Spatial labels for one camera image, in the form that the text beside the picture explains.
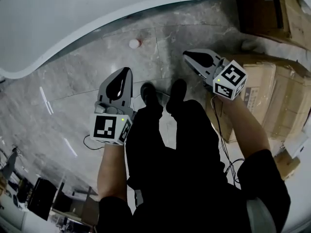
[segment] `cardboard box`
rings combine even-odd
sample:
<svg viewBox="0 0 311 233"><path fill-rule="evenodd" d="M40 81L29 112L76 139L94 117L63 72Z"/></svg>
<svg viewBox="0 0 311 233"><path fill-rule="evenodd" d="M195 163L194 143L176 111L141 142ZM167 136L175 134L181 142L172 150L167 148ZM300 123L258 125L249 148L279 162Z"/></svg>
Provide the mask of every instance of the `cardboard box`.
<svg viewBox="0 0 311 233"><path fill-rule="evenodd" d="M310 73L299 63L260 54L227 55L236 60L248 73L241 98L263 125L268 137L285 141L301 132L311 107ZM206 113L219 131L211 107L213 94L208 93ZM222 102L215 98L215 108L224 140L236 141L232 124Z"/></svg>
<svg viewBox="0 0 311 233"><path fill-rule="evenodd" d="M293 172L300 164L298 157L292 159L286 149L277 154L274 157L274 161L278 171L280 172L282 180L286 180L292 176Z"/></svg>
<svg viewBox="0 0 311 233"><path fill-rule="evenodd" d="M311 16L299 0L237 0L243 33L311 50Z"/></svg>

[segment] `person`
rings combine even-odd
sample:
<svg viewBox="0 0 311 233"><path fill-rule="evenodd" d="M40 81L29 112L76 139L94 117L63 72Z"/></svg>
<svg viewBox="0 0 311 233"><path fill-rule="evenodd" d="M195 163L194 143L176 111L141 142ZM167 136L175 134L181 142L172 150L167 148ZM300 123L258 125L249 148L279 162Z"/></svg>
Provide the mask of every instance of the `person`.
<svg viewBox="0 0 311 233"><path fill-rule="evenodd" d="M0 170L0 196L4 192L5 194L10 194L10 197L12 196L9 191L6 190L6 186L8 184L8 180L10 179L13 171L15 170L15 162L17 156L20 154L17 147L14 147L12 150L11 155L6 160L5 166Z"/></svg>
<svg viewBox="0 0 311 233"><path fill-rule="evenodd" d="M142 86L146 107L137 112L126 141L128 181L124 146L106 144L104 149L96 232L281 232L291 201L264 129L240 98L220 98L245 157L238 170L240 190L227 181L219 138L203 107L194 100L183 101L186 90L183 80L176 81L166 106L177 122L173 150L165 147L159 132L163 107L156 89L149 83ZM133 215L126 181L143 198Z"/></svg>

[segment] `marble floor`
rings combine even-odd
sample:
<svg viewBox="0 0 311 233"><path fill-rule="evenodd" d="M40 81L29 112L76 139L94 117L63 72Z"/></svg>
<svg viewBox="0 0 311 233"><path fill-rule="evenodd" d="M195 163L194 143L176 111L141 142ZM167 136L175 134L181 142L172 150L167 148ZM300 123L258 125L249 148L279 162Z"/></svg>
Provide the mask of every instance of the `marble floor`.
<svg viewBox="0 0 311 233"><path fill-rule="evenodd" d="M129 48L131 39L140 39L141 47ZM182 61L182 52L210 48L237 53L246 39L256 44L257 51L298 60L311 70L310 52L240 33L235 0L161 6L105 25L60 51L31 75L0 84L0 148L9 154L12 145L18 146L23 157L16 171L32 183L40 176L58 186L64 178L69 190L85 191L92 186L96 191L104 150L89 150L83 138L88 135L89 115L105 78L119 68L132 69L135 110L143 105L139 89L145 81L169 92L179 77L188 83L186 99L204 106L206 91ZM51 104L51 115L40 87ZM176 122L166 112L160 131L165 144L174 148ZM92 148L101 146L90 139L86 143ZM229 148L232 159L241 156L238 146Z"/></svg>

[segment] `wire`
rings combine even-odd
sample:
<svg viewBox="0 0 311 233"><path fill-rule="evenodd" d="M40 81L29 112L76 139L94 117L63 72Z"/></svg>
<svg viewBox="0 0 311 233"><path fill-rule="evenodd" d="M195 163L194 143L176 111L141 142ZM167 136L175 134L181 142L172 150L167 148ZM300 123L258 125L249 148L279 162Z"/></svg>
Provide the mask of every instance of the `wire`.
<svg viewBox="0 0 311 233"><path fill-rule="evenodd" d="M104 148L105 148L105 147L100 147L100 148L98 148L98 149L92 149L92 148L90 148L90 147L85 143L85 140L86 140L87 137L89 137L89 134L88 134L86 137L84 137L84 139L83 139L83 144L84 144L88 149L90 149L90 150L100 150L100 149L104 149Z"/></svg>
<svg viewBox="0 0 311 233"><path fill-rule="evenodd" d="M229 170L231 170L231 174L232 174L232 178L233 178L233 184L234 184L234 186L236 186L235 183L239 183L239 179L236 178L237 173L236 173L236 171L234 169L233 164L235 162L237 162L237 161L245 161L245 159L240 158L240 159L235 160L234 162L231 162L231 160L230 160L228 149L227 149L227 146L226 146L226 144L224 142L223 134L222 134L222 131L221 131L221 128L220 128L220 122L219 122L218 115L217 115L217 112L216 112L216 105L215 105L215 101L214 101L215 97L216 96L212 97L212 99L210 100L210 104L211 104L211 106L213 108L214 114L215 114L216 119L217 119L218 128L219 128L219 135L220 135L220 140L221 140L221 144L222 144L222 146L219 148L219 150L221 148L224 150L224 153L225 153L225 155L226 155L226 157L227 157L227 159L229 161L229 166L226 169L225 174L227 175Z"/></svg>

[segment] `black pants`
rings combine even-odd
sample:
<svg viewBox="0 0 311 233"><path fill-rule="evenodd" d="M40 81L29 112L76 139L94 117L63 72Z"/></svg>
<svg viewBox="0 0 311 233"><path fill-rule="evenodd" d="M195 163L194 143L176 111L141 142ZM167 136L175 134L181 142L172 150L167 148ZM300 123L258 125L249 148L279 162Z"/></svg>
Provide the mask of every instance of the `black pants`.
<svg viewBox="0 0 311 233"><path fill-rule="evenodd" d="M142 190L145 201L162 188L198 191L207 181L226 181L219 139L200 103L182 102L172 114L177 122L175 150L165 147L160 135L162 112L160 105L145 107L135 116L126 142L128 185Z"/></svg>

